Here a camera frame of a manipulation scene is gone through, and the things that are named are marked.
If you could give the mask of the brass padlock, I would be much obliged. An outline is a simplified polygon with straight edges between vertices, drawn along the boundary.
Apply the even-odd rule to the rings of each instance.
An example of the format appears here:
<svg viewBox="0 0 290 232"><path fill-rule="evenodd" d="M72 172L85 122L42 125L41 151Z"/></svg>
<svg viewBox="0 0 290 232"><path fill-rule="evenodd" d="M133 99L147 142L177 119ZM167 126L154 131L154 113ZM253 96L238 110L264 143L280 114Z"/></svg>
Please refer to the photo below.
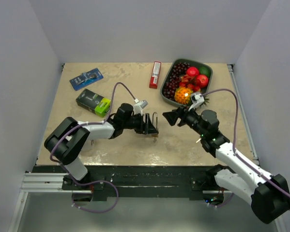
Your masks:
<svg viewBox="0 0 290 232"><path fill-rule="evenodd" d="M157 131L157 133L152 134L152 137L158 138L159 131L158 131L158 113L157 112L153 112L152 120L153 120L153 126Z"/></svg>

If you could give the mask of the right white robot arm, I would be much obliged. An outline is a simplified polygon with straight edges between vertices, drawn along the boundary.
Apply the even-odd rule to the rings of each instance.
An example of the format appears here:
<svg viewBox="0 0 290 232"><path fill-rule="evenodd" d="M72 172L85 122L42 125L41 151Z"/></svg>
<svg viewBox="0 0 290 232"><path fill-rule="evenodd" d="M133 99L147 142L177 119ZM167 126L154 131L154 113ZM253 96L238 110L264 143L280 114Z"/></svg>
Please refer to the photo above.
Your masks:
<svg viewBox="0 0 290 232"><path fill-rule="evenodd" d="M205 178L206 186L231 191L251 206L256 217L268 224L290 210L290 191L286 179L263 170L239 152L233 143L219 130L216 112L179 107L164 112L163 117L171 126L188 125L200 135L203 149L222 161L228 169L222 169Z"/></svg>

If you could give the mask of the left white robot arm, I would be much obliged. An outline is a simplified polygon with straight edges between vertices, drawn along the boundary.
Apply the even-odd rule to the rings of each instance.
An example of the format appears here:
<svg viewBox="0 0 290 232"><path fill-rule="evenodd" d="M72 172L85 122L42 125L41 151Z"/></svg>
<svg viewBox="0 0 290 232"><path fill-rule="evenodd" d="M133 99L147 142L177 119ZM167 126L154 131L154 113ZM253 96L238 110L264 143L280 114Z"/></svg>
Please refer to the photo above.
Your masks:
<svg viewBox="0 0 290 232"><path fill-rule="evenodd" d="M114 139L124 130L134 130L144 135L159 133L157 126L151 122L150 114L142 113L143 105L143 102L134 106L123 103L104 122L85 123L67 117L46 138L44 147L74 178L73 184L78 189L86 189L90 185L90 174L79 158L86 142Z"/></svg>

